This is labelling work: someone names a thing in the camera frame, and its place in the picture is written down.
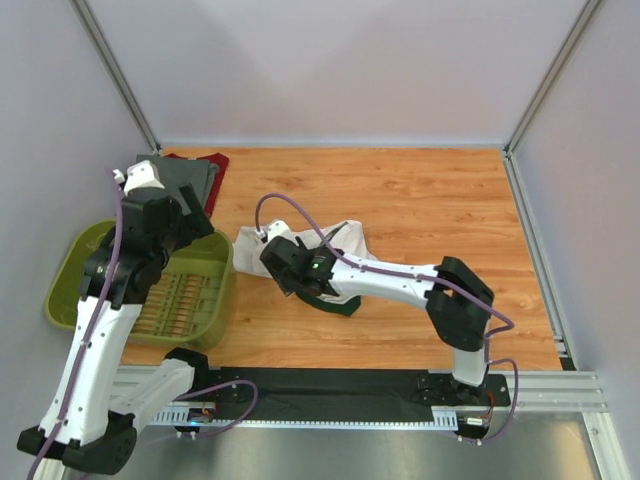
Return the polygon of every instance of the wood grain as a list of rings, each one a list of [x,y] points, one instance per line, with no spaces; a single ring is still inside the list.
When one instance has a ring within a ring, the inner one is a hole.
[[[495,306],[517,328],[492,342],[492,358],[511,356],[523,370],[560,368],[544,305],[498,150],[165,148],[230,158],[213,214],[235,239],[252,225],[256,201],[286,193],[320,225],[364,224],[369,250],[384,261],[464,260],[496,293]],[[309,228],[289,205],[268,201],[274,218]],[[157,364],[166,349],[128,345],[124,363]],[[351,318],[284,297],[270,279],[238,274],[225,337],[207,352],[212,365],[344,368],[450,368],[449,348],[428,316],[366,298]]]

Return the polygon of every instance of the white wall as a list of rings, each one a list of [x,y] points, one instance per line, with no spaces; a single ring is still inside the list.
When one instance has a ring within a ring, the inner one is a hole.
[[[640,478],[640,3],[605,2],[516,152],[580,367]]]
[[[503,144],[584,0],[91,0],[167,144]]]
[[[71,340],[43,314],[73,237],[113,215],[105,166],[148,151],[67,0],[0,2],[0,477],[52,399]]]

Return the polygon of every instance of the metal floor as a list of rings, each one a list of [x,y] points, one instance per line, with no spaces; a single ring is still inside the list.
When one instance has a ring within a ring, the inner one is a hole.
[[[496,423],[503,414],[496,413]],[[237,428],[170,439],[148,427],[118,480],[599,479],[579,414],[517,414],[509,434],[474,447],[435,432]],[[68,479],[78,476],[68,475]]]

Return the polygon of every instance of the white cloth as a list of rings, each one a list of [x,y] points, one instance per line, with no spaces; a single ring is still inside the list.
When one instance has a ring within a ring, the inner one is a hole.
[[[329,232],[343,224],[344,226],[331,239],[331,245],[343,250],[345,253],[352,253],[367,260],[376,260],[376,257],[367,250],[362,223],[356,220],[344,220],[323,228],[322,233],[328,235]],[[293,235],[300,237],[307,248],[315,248],[320,245],[320,237],[313,230],[305,230],[299,233],[293,232]],[[236,271],[271,278],[271,275],[269,275],[269,272],[260,261],[260,254],[264,247],[265,244],[258,238],[255,227],[240,227],[236,242],[233,244],[233,266]]]

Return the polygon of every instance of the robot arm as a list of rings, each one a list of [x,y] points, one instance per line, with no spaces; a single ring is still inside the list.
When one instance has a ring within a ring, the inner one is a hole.
[[[453,379],[468,387],[481,387],[487,372],[484,334],[488,313],[455,292],[449,295],[440,284],[352,267],[324,245],[308,249],[294,238],[282,220],[272,222],[266,231],[267,244],[260,260],[286,295],[303,293],[333,304],[345,304],[356,296],[368,295],[426,311],[440,339],[452,347]],[[379,270],[445,278],[485,303],[493,302],[493,292],[456,258],[445,257],[440,265],[399,265],[343,255],[352,262]]]
[[[111,387],[127,337],[140,315],[149,289],[176,250],[213,233],[191,185],[180,188],[190,213],[164,189],[148,161],[127,170],[123,199],[123,236],[111,287],[86,345],[84,361],[71,378],[77,352],[111,260],[115,227],[84,264],[78,318],[60,384],[39,425],[23,431],[18,449],[36,455],[52,434],[70,381],[75,389],[64,421],[46,458],[71,468],[113,475],[127,462],[137,435],[168,403],[206,376],[207,357],[185,349],[170,352],[158,370],[128,396],[110,402]]]

